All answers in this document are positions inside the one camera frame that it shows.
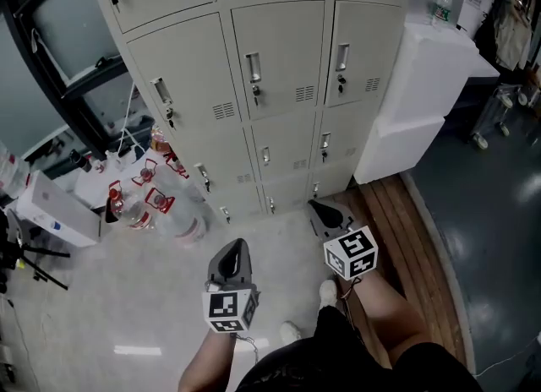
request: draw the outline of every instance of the white cloth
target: white cloth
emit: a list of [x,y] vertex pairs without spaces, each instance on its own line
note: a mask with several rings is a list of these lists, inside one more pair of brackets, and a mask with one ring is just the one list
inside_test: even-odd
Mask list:
[[497,62],[514,71],[524,69],[532,42],[532,27],[509,12],[498,28],[496,36]]

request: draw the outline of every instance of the shoe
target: shoe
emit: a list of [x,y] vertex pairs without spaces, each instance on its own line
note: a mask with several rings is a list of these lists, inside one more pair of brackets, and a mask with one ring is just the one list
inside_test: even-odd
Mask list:
[[320,297],[321,304],[320,309],[324,307],[335,307],[337,298],[336,294],[338,290],[336,289],[335,281],[333,280],[324,280],[320,287]]
[[280,326],[280,337],[284,346],[289,346],[301,339],[301,331],[291,321],[285,321]]

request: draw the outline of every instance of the white tile floor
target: white tile floor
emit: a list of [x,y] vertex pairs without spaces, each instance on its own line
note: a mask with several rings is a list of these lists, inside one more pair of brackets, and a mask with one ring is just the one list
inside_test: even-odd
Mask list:
[[[69,291],[33,281],[28,269],[12,275],[8,295],[40,391],[176,390],[207,330],[201,291],[208,262],[236,237],[249,245],[254,283],[261,291],[246,334],[260,343],[268,340],[260,356],[281,346],[278,329],[285,320],[311,335],[320,282],[329,270],[303,211],[246,226],[212,224],[204,240],[189,250],[136,231],[112,233],[54,272],[69,283]],[[25,389],[38,391],[14,312],[5,301],[0,319]],[[151,347],[161,355],[122,355],[115,346]],[[254,364],[251,347],[239,343],[237,350],[228,390],[235,390]]]

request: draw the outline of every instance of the wire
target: wire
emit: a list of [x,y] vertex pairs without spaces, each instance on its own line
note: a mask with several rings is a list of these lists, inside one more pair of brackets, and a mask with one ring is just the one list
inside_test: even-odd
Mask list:
[[352,293],[353,287],[355,287],[355,285],[357,285],[359,282],[361,282],[361,278],[359,278],[359,277],[355,278],[353,280],[352,284],[347,289],[346,293],[343,296],[340,296],[340,298],[343,301],[346,301],[349,298],[349,295]]
[[481,373],[479,374],[474,374],[473,376],[475,378],[477,377],[481,377],[483,374],[485,374],[487,371],[489,371],[490,369],[494,368],[494,367],[497,367],[498,365],[501,365],[502,363],[504,362],[508,362],[510,361],[511,359],[514,359],[515,357],[521,355],[523,352],[525,352],[527,350],[527,348],[535,341],[535,340],[539,340],[539,344],[541,344],[541,334],[539,334],[538,336],[536,336],[535,338],[533,338],[532,340],[530,340],[526,346],[520,350],[518,353],[515,353],[513,356],[511,357],[507,357],[507,359],[504,359],[503,361],[499,361],[497,363],[493,363],[492,365],[490,365],[489,367],[485,368]]
[[122,142],[124,141],[124,129],[126,128],[126,123],[128,122],[129,108],[132,105],[132,96],[134,95],[134,91],[135,82],[132,83],[132,88],[129,91],[128,108],[126,108],[126,117],[124,118],[124,125],[122,126],[122,135],[120,136],[120,145],[118,146],[117,153],[120,152],[120,149],[122,149]]
[[20,326],[19,316],[17,315],[17,311],[15,310],[14,303],[11,301],[11,299],[7,299],[7,301],[8,301],[9,306],[14,311],[15,322],[17,323],[17,327],[19,328],[20,338],[23,341],[23,346],[25,347],[25,350],[26,350],[26,360],[28,361],[28,366],[30,367],[30,371],[32,372],[32,376],[34,377],[36,388],[38,389],[39,392],[41,392],[40,384],[37,381],[36,372],[34,371],[34,367],[32,367],[32,362],[30,361],[30,352],[28,351],[28,346],[26,345],[25,334],[23,334],[23,328],[21,328]]
[[260,361],[260,351],[257,348],[257,346],[255,345],[254,338],[250,338],[249,336],[243,337],[243,336],[240,336],[239,334],[235,334],[235,338],[237,338],[240,341],[246,341],[246,342],[248,342],[249,344],[252,345],[252,347],[254,348],[254,354],[255,354],[255,364],[254,365],[257,365],[257,362]]

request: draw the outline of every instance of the wooden platform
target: wooden platform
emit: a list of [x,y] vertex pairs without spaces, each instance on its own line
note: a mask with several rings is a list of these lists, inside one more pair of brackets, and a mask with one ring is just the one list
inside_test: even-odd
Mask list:
[[[378,271],[425,319],[433,342],[466,366],[462,332],[444,271],[401,178],[386,177],[333,195],[332,199],[346,204],[358,220],[369,225],[380,247]],[[349,284],[342,281],[341,287],[345,292]],[[348,306],[369,352],[389,367],[386,352],[354,293]]]

